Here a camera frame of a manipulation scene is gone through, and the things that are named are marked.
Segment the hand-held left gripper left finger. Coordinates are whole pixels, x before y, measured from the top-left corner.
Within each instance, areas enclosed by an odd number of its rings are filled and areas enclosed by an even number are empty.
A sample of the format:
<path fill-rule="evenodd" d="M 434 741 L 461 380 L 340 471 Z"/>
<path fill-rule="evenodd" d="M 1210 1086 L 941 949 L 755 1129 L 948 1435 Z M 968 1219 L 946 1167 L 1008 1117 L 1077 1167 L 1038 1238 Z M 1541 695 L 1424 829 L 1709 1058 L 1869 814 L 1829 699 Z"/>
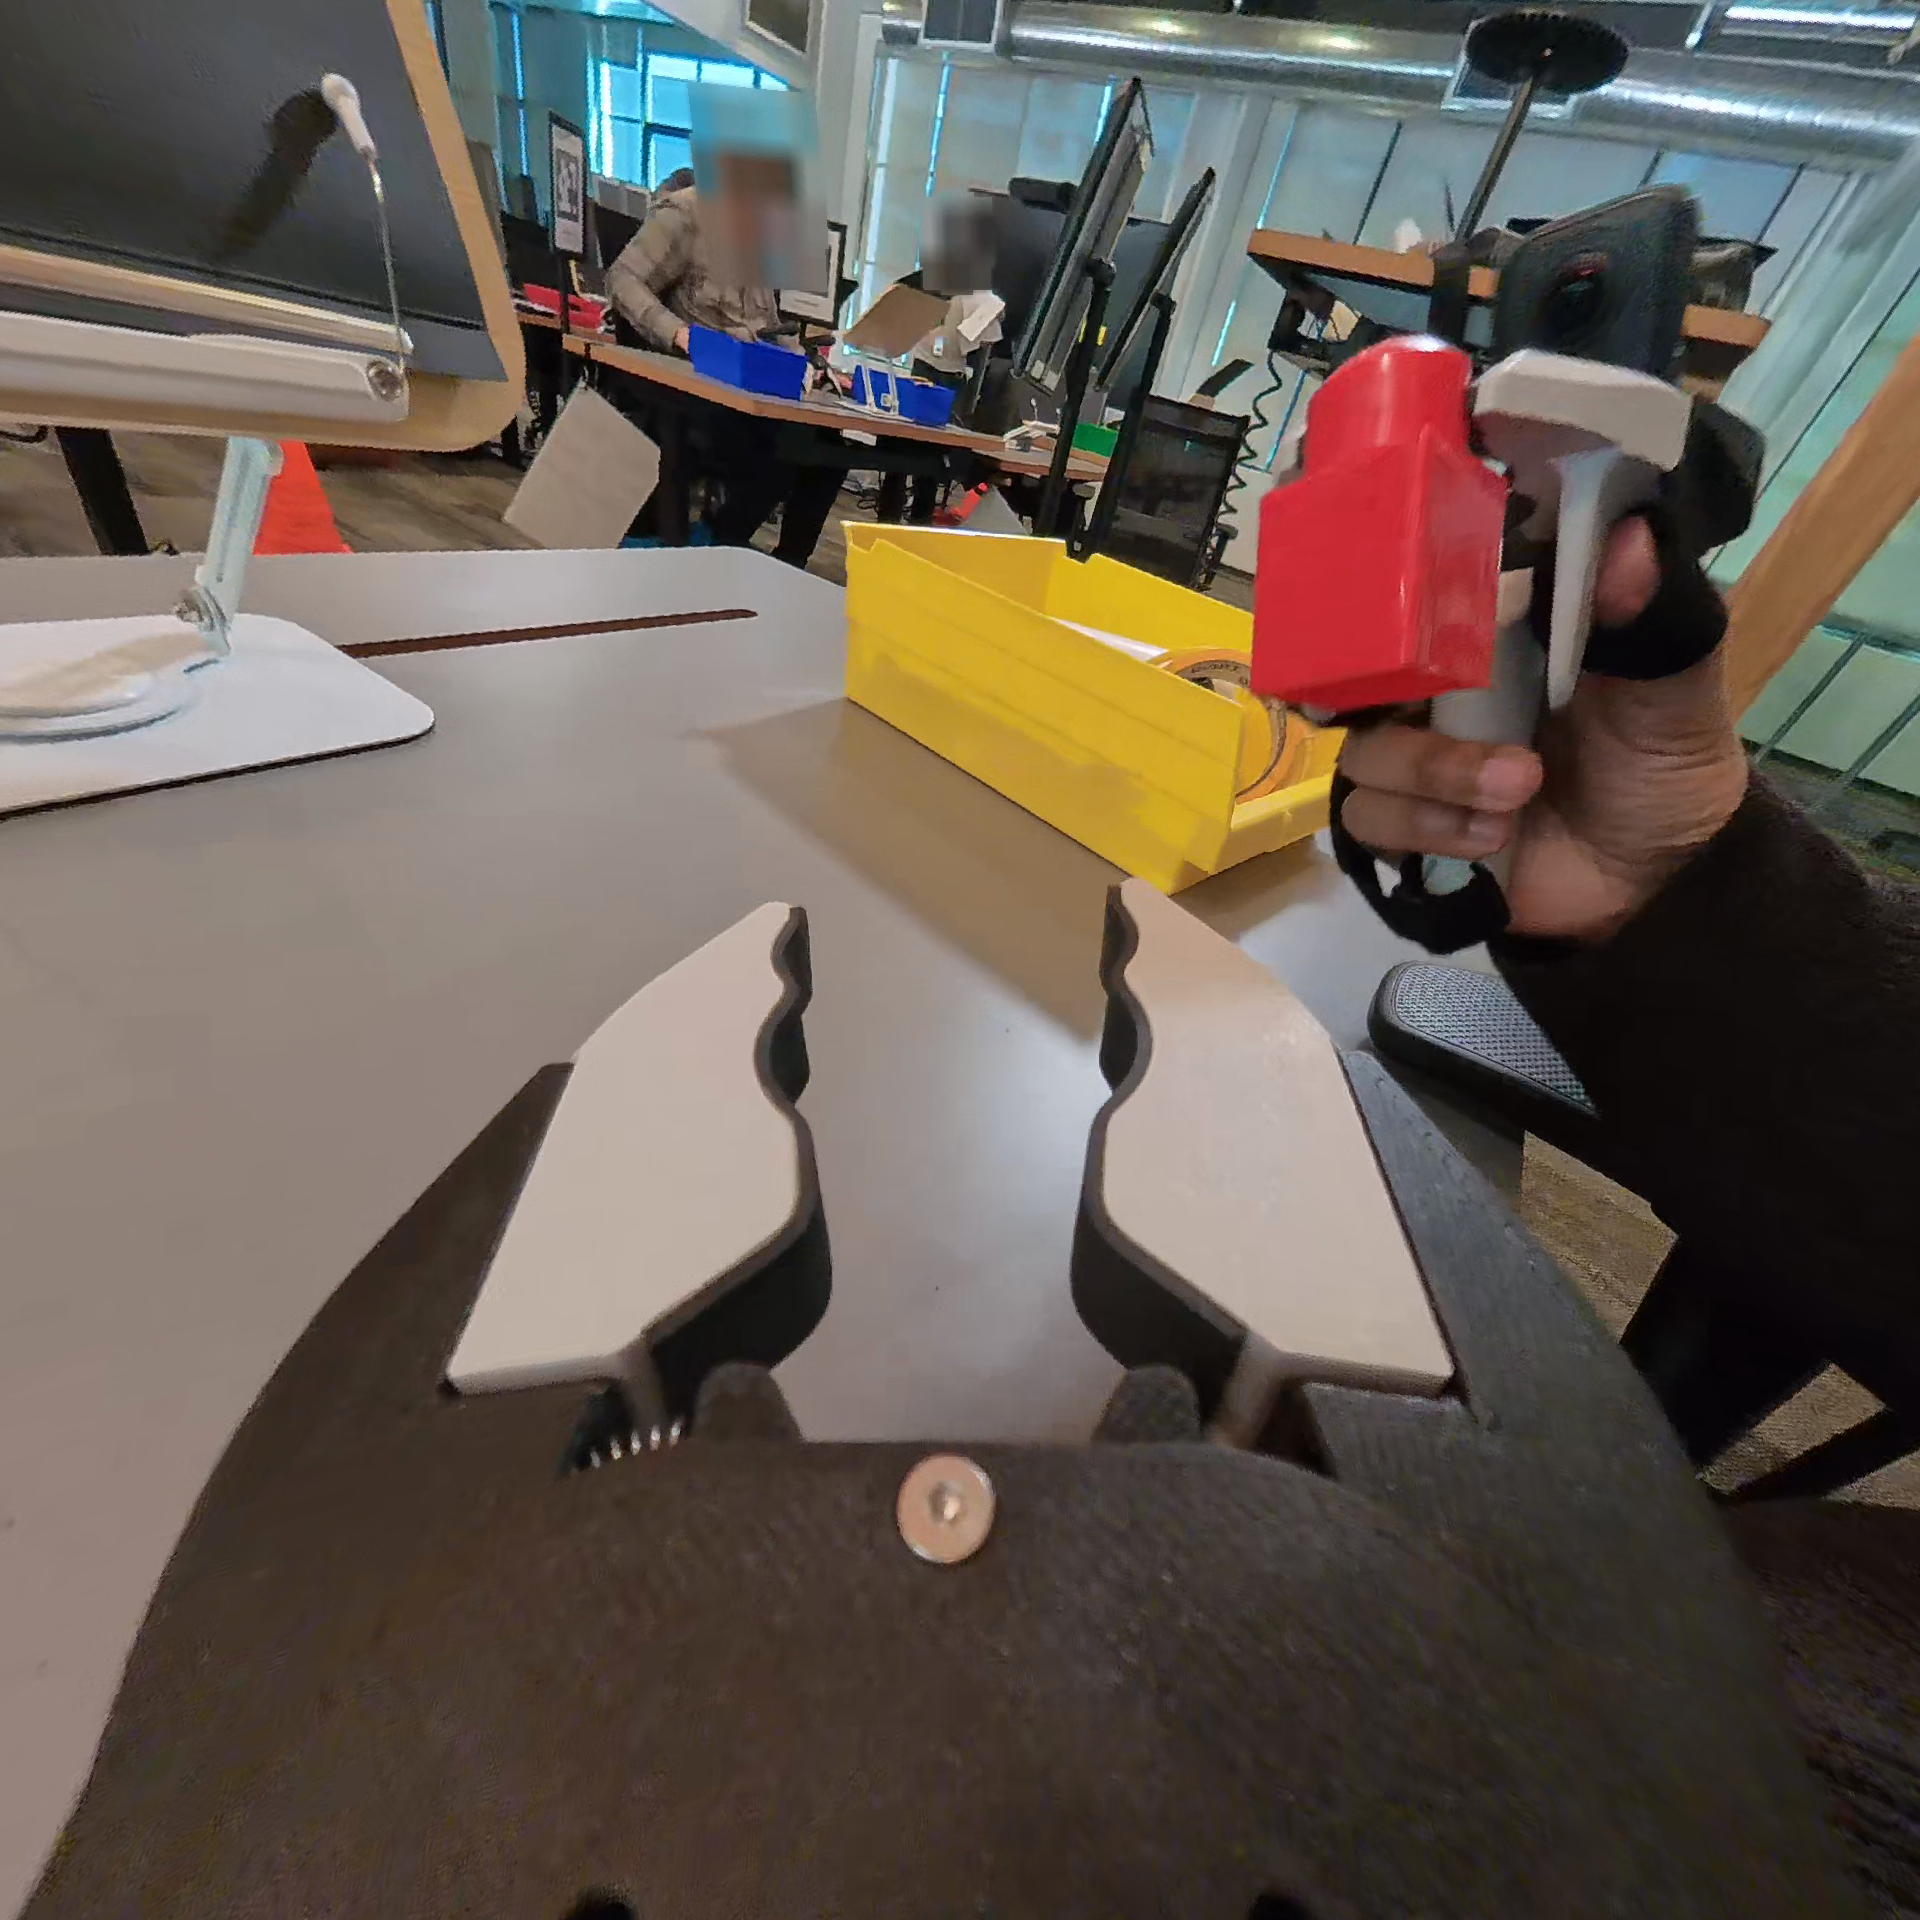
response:
<path fill-rule="evenodd" d="M 464 1397 L 580 1388 L 564 1463 L 688 1438 L 706 1379 L 823 1324 L 832 1251 L 810 1086 L 810 917 L 764 903 L 559 1067 L 448 1350 Z"/>

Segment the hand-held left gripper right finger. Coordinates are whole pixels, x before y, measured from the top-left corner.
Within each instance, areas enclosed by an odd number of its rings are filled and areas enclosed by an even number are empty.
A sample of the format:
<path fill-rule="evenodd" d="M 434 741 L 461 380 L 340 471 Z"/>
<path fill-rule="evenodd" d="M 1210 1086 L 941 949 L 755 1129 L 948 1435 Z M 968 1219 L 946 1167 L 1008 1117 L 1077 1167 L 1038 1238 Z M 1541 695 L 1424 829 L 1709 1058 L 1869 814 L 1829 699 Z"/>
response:
<path fill-rule="evenodd" d="M 1096 979 L 1070 1284 L 1101 1350 L 1181 1379 L 1237 1450 L 1309 1386 L 1439 1401 L 1454 1353 L 1328 1031 L 1140 878 L 1108 891 Z"/>

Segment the red toy block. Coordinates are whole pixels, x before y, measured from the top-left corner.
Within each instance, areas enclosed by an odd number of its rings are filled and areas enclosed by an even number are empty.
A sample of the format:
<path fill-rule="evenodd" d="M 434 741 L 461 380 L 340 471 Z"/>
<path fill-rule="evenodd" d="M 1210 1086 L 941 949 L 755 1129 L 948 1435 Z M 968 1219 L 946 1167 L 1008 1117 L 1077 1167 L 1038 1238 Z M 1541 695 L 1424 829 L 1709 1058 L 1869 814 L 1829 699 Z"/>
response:
<path fill-rule="evenodd" d="M 1488 689 L 1506 483 L 1470 357 L 1396 337 L 1308 406 L 1304 474 L 1259 507 L 1253 689 L 1335 715 Z"/>

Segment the person's right forearm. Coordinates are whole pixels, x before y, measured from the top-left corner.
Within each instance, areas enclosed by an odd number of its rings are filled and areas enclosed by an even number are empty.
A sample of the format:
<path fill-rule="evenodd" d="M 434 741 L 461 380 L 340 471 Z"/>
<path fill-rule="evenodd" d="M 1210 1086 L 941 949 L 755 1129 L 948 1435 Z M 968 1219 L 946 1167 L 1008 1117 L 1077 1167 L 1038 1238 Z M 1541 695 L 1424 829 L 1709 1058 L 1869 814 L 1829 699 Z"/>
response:
<path fill-rule="evenodd" d="M 1916 1409 L 1916 884 L 1754 774 L 1620 929 L 1493 953 L 1672 1234 L 1687 1313 Z"/>

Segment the red plastic object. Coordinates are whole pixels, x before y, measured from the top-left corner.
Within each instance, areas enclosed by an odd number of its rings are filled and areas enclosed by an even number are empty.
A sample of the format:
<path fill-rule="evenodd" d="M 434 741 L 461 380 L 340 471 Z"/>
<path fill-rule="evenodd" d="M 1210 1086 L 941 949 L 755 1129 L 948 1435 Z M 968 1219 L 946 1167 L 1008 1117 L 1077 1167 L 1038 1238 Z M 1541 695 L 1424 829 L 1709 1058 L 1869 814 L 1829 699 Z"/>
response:
<path fill-rule="evenodd" d="M 253 535 L 256 558 L 348 555 L 348 543 L 307 443 L 278 442 Z"/>

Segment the black mesh chair back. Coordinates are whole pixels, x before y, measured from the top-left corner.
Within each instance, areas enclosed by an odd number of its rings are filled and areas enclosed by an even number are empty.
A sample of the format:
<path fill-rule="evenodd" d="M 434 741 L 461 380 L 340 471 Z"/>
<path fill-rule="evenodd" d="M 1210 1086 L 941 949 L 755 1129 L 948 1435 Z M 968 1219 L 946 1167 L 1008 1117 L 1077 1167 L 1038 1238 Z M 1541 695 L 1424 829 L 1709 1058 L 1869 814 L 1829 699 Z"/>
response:
<path fill-rule="evenodd" d="M 1248 426 L 1248 415 L 1147 396 L 1096 553 L 1170 585 L 1204 590 L 1224 549 L 1221 511 Z"/>

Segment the tilted wooden desk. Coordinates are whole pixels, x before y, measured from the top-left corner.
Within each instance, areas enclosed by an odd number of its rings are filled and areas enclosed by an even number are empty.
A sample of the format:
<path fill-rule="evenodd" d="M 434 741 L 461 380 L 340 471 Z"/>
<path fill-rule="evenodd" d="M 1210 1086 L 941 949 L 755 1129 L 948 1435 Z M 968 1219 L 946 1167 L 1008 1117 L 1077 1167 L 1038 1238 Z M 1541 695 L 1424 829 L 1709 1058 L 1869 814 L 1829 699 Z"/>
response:
<path fill-rule="evenodd" d="M 1396 253 L 1382 247 L 1279 229 L 1255 229 L 1245 241 L 1245 257 L 1279 283 L 1294 278 L 1340 281 L 1394 293 L 1404 305 L 1412 301 L 1420 310 L 1426 310 L 1436 273 L 1436 258 L 1428 253 Z M 1687 346 L 1714 346 L 1751 355 L 1766 337 L 1770 322 L 1744 310 L 1690 305 L 1684 314 L 1682 340 Z"/>

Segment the black monitor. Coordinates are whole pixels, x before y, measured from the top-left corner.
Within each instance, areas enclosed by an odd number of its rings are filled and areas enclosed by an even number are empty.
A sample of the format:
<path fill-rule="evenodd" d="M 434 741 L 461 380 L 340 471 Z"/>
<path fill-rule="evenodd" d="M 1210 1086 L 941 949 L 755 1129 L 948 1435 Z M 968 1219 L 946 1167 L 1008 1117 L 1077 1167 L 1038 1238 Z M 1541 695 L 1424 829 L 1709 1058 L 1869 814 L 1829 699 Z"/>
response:
<path fill-rule="evenodd" d="M 1093 389 L 1120 410 L 1149 380 L 1144 362 L 1158 322 L 1157 301 L 1173 301 L 1186 253 L 1215 196 L 1215 170 L 1194 178 L 1160 225 L 1127 225 L 1116 261 L 1111 309 L 1101 322 Z"/>
<path fill-rule="evenodd" d="M 1094 290 L 1094 265 L 1112 263 L 1120 233 L 1154 162 L 1157 138 L 1140 78 L 1103 113 L 1087 167 L 1072 191 L 1052 257 L 1013 351 L 1014 375 L 1040 394 L 1061 391 Z"/>

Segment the black disc lamp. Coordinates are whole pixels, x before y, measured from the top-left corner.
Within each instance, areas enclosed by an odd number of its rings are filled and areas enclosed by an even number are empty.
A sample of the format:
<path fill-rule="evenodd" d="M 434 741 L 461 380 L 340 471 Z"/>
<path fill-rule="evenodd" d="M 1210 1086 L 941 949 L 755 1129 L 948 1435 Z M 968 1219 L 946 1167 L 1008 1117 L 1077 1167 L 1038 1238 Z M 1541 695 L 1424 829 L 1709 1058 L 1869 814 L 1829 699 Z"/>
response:
<path fill-rule="evenodd" d="M 1508 7 L 1474 20 L 1462 41 L 1468 68 L 1508 93 L 1495 143 L 1455 214 L 1451 238 L 1470 242 L 1538 95 L 1580 99 L 1615 83 L 1631 49 L 1607 20 L 1564 7 Z"/>

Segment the wooden pillar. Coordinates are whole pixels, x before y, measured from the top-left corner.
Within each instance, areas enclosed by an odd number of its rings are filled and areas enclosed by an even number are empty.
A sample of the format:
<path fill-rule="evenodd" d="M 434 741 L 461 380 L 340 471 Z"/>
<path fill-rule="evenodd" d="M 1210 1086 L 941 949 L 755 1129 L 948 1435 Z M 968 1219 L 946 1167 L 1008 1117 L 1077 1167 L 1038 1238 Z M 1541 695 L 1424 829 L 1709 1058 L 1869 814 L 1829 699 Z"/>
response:
<path fill-rule="evenodd" d="M 1728 590 L 1723 682 L 1741 715 L 1918 498 L 1918 338 Z"/>

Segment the yellow tape roll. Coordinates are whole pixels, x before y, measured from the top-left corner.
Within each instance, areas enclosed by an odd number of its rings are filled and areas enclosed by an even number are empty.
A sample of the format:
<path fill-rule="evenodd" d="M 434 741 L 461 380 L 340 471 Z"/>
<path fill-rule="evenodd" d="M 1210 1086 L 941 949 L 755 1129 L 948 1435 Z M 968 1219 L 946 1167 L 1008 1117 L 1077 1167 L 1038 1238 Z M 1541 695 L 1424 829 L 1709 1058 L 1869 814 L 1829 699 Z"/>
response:
<path fill-rule="evenodd" d="M 1248 805 L 1315 777 L 1317 727 L 1279 698 L 1253 689 L 1248 653 L 1183 647 L 1149 659 L 1158 673 L 1198 685 L 1237 714 L 1235 802 Z"/>

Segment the yellow storage bin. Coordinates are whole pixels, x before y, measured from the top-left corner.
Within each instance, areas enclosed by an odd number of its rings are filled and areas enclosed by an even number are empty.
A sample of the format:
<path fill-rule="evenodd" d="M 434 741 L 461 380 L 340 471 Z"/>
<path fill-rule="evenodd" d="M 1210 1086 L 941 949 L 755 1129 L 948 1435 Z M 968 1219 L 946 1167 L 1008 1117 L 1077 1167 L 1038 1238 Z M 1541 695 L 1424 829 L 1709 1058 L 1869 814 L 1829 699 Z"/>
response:
<path fill-rule="evenodd" d="M 1120 874 L 1174 895 L 1328 827 L 1340 733 L 1315 777 L 1235 802 L 1237 714 L 1149 665 L 1253 659 L 1245 611 L 1061 542 L 858 523 L 848 543 L 852 703 Z"/>

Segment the long wooden desk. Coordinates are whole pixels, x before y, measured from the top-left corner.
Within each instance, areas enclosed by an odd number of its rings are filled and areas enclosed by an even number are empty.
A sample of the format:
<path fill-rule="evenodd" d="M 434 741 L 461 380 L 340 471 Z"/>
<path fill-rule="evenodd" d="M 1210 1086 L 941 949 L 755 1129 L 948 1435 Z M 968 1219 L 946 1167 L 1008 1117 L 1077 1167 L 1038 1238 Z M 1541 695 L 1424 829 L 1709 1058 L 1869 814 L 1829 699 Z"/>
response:
<path fill-rule="evenodd" d="M 559 403 L 580 380 L 610 401 L 639 404 L 639 428 L 659 443 L 656 487 L 642 514 L 651 540 L 666 546 L 690 542 L 692 498 L 700 494 L 695 436 L 710 431 L 717 419 L 764 429 L 773 454 L 798 469 L 871 474 L 879 522 L 930 523 L 950 490 L 1048 478 L 1052 431 L 1008 439 L 860 410 L 818 391 L 794 398 L 743 391 L 682 357 L 571 329 L 559 310 L 517 307 L 514 318 L 542 428 L 559 419 Z"/>

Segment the silver laptop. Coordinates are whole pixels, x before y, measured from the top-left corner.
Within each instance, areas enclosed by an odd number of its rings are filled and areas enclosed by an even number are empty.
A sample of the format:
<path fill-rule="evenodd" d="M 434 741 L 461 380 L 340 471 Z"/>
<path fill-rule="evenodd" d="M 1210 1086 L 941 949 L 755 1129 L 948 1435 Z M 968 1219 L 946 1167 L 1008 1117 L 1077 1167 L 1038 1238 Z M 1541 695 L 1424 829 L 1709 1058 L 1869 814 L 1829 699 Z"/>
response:
<path fill-rule="evenodd" d="M 4 410 L 52 426 L 176 426 L 275 436 L 298 423 L 398 426 L 412 412 L 398 322 L 278 295 L 3 247 Z"/>

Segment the silver ventilation duct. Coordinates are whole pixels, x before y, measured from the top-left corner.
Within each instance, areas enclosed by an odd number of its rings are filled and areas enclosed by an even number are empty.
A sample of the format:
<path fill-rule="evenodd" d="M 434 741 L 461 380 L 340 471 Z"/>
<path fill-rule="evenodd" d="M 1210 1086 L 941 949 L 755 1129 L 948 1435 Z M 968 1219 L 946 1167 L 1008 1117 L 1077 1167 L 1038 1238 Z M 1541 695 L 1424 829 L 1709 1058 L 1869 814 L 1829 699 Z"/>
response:
<path fill-rule="evenodd" d="M 883 4 L 891 51 L 943 51 L 1164 83 L 1485 117 L 1520 78 L 1484 67 L 1510 4 Z M 1773 4 L 1566 7 L 1599 83 L 1549 73 L 1548 130 L 1677 154 L 1884 164 L 1916 148 L 1916 13 Z"/>

